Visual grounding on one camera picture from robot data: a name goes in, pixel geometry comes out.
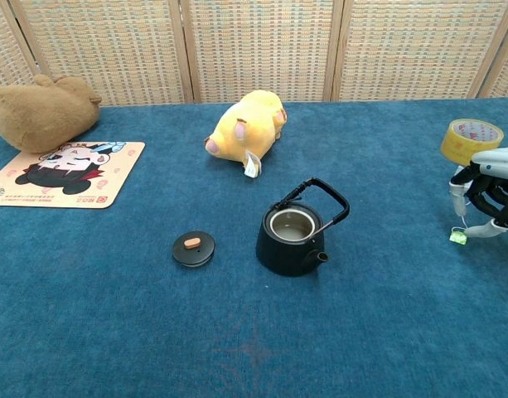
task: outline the black wire handle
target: black wire handle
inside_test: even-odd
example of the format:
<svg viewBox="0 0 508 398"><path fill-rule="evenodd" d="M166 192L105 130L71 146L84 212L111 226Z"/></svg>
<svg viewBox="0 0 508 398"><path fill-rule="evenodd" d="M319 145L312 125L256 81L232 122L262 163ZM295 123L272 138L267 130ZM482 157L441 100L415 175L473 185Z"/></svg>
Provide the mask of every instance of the black wire handle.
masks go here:
<svg viewBox="0 0 508 398"><path fill-rule="evenodd" d="M296 199L300 193L305 191L305 188L310 187L311 185L315 185L317 187L320 187L325 192L327 192L331 197L333 197L338 203L342 205L344 210L342 210L340 213L338 213L336 216L334 216L328 223L326 223L322 228L320 228L318 231L316 231L312 236L318 234L319 232L325 230L329 226L334 226L336 223L344 220L349 214L350 214L350 204L338 191L336 191L333 187L331 187L326 182L322 181L319 178L312 177L306 180L305 182L302 182L300 185L298 185L296 188L294 188L286 197L284 197L281 201L276 203L274 207L276 209L285 208L290 201L293 199Z"/></svg>

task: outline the black cast iron teapot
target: black cast iron teapot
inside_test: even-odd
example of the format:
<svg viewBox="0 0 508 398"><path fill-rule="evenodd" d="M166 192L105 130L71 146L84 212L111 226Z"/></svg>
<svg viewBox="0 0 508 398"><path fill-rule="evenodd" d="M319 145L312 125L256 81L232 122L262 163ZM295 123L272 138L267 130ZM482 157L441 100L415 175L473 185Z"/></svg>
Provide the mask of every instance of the black cast iron teapot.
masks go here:
<svg viewBox="0 0 508 398"><path fill-rule="evenodd" d="M325 225L309 206L297 202L305 188L320 187L343 207ZM282 201L274 203L264 214L255 252L268 269L285 276L301 276L315 270L328 260L324 252L323 231L344 220L350 213L348 201L318 178L310 178L290 192Z"/></svg>

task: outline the teapot lid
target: teapot lid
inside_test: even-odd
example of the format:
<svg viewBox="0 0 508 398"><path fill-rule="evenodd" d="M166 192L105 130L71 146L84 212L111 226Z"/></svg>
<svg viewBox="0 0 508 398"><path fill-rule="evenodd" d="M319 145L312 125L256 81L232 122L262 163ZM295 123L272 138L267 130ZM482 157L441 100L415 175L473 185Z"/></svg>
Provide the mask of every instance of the teapot lid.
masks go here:
<svg viewBox="0 0 508 398"><path fill-rule="evenodd" d="M215 241L202 231L191 231L180 236L172 246L172 256L186 267L200 267L211 260Z"/></svg>

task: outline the blue carpet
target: blue carpet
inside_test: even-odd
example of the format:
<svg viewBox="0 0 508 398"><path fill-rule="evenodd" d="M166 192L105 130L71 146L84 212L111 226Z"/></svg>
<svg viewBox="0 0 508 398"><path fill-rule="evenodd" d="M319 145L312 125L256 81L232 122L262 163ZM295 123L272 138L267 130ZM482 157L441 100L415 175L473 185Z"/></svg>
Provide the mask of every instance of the blue carpet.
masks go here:
<svg viewBox="0 0 508 398"><path fill-rule="evenodd" d="M0 207L0 397L508 397L508 233L448 240L439 152L459 118L508 146L508 99L285 104L254 180L204 150L228 106L103 108L80 140L147 145L110 208ZM313 176L351 214L317 272L273 274L261 218ZM172 258L191 230L216 242L198 269Z"/></svg>

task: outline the anime mouse pad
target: anime mouse pad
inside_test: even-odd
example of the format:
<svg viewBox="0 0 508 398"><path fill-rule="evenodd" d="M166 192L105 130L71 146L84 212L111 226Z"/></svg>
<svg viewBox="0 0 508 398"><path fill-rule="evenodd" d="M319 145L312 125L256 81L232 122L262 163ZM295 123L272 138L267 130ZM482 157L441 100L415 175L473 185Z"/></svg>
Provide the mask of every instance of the anime mouse pad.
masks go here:
<svg viewBox="0 0 508 398"><path fill-rule="evenodd" d="M66 143L42 155L19 153L0 171L0 206L110 206L144 143Z"/></svg>

